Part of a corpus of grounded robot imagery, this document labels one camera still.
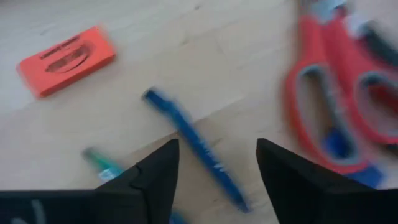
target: black plastic object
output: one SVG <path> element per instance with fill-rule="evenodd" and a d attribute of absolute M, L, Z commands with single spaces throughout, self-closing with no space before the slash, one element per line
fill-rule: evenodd
<path fill-rule="evenodd" d="M 368 51 L 376 59 L 390 65 L 392 68 L 398 69 L 398 50 L 385 39 L 381 37 L 374 30 L 375 25 L 371 22 L 370 24 L 364 25 L 364 35 L 361 37 Z"/>
<path fill-rule="evenodd" d="M 398 223 L 396 189 L 371 189 L 266 139 L 257 161 L 280 224 Z"/>
<path fill-rule="evenodd" d="M 174 139 L 94 190 L 2 191 L 1 224 L 166 224 L 178 177 Z"/>

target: scissors handle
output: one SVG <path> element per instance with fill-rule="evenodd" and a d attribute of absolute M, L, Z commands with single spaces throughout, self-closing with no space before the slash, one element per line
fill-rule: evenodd
<path fill-rule="evenodd" d="M 351 130 L 351 124 L 345 114 L 340 113 L 340 109 L 344 108 L 344 101 L 337 95 L 329 93 L 335 91 L 338 87 L 335 82 L 331 81 L 333 77 L 328 71 L 329 61 L 325 52 L 325 43 L 323 39 L 323 27 L 318 23 L 317 19 L 311 15 L 304 15 L 300 21 L 302 31 L 303 50 L 301 60 L 289 72 L 285 81 L 285 107 L 289 112 L 290 122 L 295 128 L 298 138 L 303 148 L 314 157 L 321 165 L 340 174 L 351 174 L 359 170 L 363 170 L 368 166 L 368 160 L 359 148 L 363 147 L 363 143 L 356 137 L 354 131 Z M 325 84 L 324 97 L 328 98 L 329 110 L 334 114 L 334 121 L 339 126 L 344 126 L 344 134 L 349 136 L 352 146 L 357 149 L 353 153 L 355 159 L 334 159 L 327 153 L 325 145 L 317 141 L 314 133 L 308 127 L 311 118 L 304 114 L 300 100 L 305 96 L 301 96 L 302 85 L 300 81 L 306 75 L 317 73 L 319 78 Z"/>
<path fill-rule="evenodd" d="M 378 125 L 372 124 L 369 119 L 370 113 L 361 106 L 359 100 L 368 98 L 364 96 L 365 90 L 375 91 L 374 84 L 389 89 L 390 93 L 398 95 L 397 79 L 392 78 L 389 72 L 378 66 L 368 55 L 364 54 L 357 41 L 351 38 L 345 29 L 343 16 L 338 16 L 324 28 L 325 47 L 328 52 L 328 59 L 335 71 L 340 86 L 343 89 L 345 102 L 349 108 L 349 116 L 354 125 L 367 138 L 381 144 L 397 144 L 398 134 L 381 131 Z M 380 100 L 385 100 L 387 95 L 376 94 Z M 391 104 L 391 99 L 385 100 L 392 109 L 397 106 Z"/>

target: wooden table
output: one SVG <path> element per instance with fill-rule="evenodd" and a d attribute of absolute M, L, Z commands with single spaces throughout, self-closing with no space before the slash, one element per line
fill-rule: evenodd
<path fill-rule="evenodd" d="M 396 0 L 356 6 L 398 37 Z M 254 151 L 257 138 L 299 148 L 280 105 L 300 46 L 297 8 L 294 0 L 1 1 L 0 189 L 94 188 L 101 182 L 81 158 L 84 148 L 127 167 L 178 137 L 141 101 L 155 85 L 199 121 L 254 211 L 236 211 L 183 142 L 175 206 L 192 223 L 277 223 Z M 98 24 L 117 60 L 35 100 L 16 65 Z M 397 186 L 396 159 L 378 158 L 389 174 L 383 186 Z"/>

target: eraser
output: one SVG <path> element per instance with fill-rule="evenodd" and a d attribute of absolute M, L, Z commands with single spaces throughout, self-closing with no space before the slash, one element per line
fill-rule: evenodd
<path fill-rule="evenodd" d="M 48 96 L 112 62 L 115 52 L 99 27 L 24 59 L 20 75 L 38 97 Z"/>

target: blue object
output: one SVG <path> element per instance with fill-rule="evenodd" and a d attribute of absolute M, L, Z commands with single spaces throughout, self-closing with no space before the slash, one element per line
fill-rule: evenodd
<path fill-rule="evenodd" d="M 123 169 L 116 162 L 108 159 L 95 149 L 85 149 L 83 151 L 83 157 L 99 170 L 98 176 L 104 182 L 108 182 L 123 173 Z M 186 224 L 181 215 L 179 215 L 176 211 L 172 211 L 169 223 Z"/>
<path fill-rule="evenodd" d="M 242 194 L 225 171 L 222 163 L 212 153 L 207 143 L 195 131 L 187 118 L 184 117 L 177 105 L 173 101 L 166 99 L 166 97 L 155 88 L 147 90 L 143 95 L 143 99 L 150 102 L 172 120 L 173 124 L 182 133 L 193 151 L 201 159 L 202 163 L 204 163 L 206 168 L 213 174 L 213 177 L 230 196 L 233 203 L 244 213 L 249 212 L 249 208 Z"/>
<path fill-rule="evenodd" d="M 180 214 L 178 214 L 175 211 L 172 211 L 172 214 L 170 215 L 169 224 L 186 224 L 186 222 Z"/>
<path fill-rule="evenodd" d="M 344 158 L 350 154 L 349 146 L 343 134 L 336 128 L 331 129 L 326 136 L 325 145 L 328 152 L 335 157 Z M 370 164 L 362 171 L 346 174 L 345 176 L 376 189 L 383 178 L 383 173 L 375 165 Z"/>

